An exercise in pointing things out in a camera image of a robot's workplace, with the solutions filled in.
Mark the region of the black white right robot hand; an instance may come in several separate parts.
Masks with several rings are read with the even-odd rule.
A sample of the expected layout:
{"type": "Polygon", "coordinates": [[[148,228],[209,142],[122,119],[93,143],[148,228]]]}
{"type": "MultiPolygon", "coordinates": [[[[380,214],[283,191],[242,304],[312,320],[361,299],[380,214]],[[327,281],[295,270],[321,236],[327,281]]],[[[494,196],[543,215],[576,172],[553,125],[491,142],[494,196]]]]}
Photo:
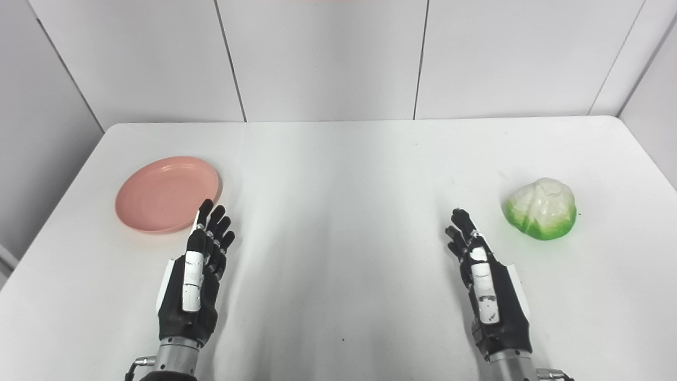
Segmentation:
{"type": "Polygon", "coordinates": [[[529,321],[523,311],[508,267],[491,251],[469,213],[455,208],[445,229],[448,248],[459,261],[474,320],[471,332],[484,359],[505,350],[532,353],[529,321]]]}

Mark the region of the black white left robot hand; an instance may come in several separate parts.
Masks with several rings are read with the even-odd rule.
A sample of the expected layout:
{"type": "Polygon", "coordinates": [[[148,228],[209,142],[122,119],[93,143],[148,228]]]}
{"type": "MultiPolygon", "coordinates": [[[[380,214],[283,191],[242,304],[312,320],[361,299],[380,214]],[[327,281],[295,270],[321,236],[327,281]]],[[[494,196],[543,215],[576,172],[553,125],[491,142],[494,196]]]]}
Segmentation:
{"type": "Polygon", "coordinates": [[[159,339],[182,337],[205,345],[218,320],[220,280],[235,240],[223,205],[206,198],[196,213],[186,251],[166,268],[157,303],[159,339]]]}

